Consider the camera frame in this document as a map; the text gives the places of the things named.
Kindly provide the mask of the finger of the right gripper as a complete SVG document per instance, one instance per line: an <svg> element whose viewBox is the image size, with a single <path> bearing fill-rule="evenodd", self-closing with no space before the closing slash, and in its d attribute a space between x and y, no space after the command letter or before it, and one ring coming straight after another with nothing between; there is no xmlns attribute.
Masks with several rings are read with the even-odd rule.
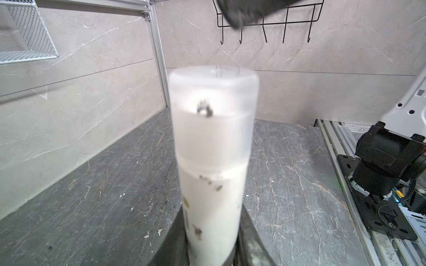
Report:
<svg viewBox="0 0 426 266"><path fill-rule="evenodd" d="M242 28L298 2L299 0L218 0L217 4L232 28Z"/></svg>

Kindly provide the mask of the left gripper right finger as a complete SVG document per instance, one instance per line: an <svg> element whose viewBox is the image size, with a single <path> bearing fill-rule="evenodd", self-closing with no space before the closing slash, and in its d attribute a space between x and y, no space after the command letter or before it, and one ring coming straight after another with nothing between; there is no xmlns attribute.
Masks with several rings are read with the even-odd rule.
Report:
<svg viewBox="0 0 426 266"><path fill-rule="evenodd" d="M252 219L243 205L236 242L237 266L275 266L276 263L263 245Z"/></svg>

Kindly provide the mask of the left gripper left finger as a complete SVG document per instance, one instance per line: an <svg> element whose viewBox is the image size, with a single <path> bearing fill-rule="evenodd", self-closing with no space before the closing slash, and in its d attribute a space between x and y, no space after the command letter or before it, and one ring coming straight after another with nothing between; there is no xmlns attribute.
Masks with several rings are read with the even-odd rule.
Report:
<svg viewBox="0 0 426 266"><path fill-rule="evenodd" d="M174 222L149 266L186 266L184 210L180 207Z"/></svg>

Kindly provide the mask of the white glue stick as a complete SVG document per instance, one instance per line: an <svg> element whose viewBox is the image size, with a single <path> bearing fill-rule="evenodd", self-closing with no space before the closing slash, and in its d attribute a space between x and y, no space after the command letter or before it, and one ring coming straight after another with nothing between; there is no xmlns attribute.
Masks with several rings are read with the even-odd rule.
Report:
<svg viewBox="0 0 426 266"><path fill-rule="evenodd" d="M189 262L229 265L235 253L247 164L219 172L178 168Z"/></svg>

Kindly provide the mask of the clear glue stick cap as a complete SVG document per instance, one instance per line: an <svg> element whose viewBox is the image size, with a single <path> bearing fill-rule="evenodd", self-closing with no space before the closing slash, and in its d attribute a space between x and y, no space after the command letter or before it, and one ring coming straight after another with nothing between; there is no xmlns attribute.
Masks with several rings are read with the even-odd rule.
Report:
<svg viewBox="0 0 426 266"><path fill-rule="evenodd" d="M246 165L260 79L248 69L191 66L169 74L179 165L219 171Z"/></svg>

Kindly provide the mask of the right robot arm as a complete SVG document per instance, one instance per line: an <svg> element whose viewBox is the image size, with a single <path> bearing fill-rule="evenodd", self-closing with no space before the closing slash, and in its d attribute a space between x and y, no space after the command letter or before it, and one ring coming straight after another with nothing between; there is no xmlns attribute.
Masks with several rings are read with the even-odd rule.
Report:
<svg viewBox="0 0 426 266"><path fill-rule="evenodd" d="M389 197L400 180L410 189L426 169L426 72L405 96L357 142L356 166L349 185L364 196Z"/></svg>

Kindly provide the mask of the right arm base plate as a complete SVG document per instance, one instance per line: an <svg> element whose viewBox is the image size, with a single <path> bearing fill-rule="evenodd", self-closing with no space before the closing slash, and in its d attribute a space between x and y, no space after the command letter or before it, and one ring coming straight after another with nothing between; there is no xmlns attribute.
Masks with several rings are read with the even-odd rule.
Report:
<svg viewBox="0 0 426 266"><path fill-rule="evenodd" d="M367 229L409 241L416 241L418 239L415 230L394 200L386 201L382 197L374 195L365 196L351 186L350 180L354 170L361 161L360 158L338 155L337 161L362 222Z"/></svg>

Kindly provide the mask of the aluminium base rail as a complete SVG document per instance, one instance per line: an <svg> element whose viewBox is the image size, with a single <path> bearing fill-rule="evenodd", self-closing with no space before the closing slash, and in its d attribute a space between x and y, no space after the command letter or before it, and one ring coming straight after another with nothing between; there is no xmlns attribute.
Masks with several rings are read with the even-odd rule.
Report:
<svg viewBox="0 0 426 266"><path fill-rule="evenodd" d="M349 212L371 266L426 263L424 138L318 119Z"/></svg>

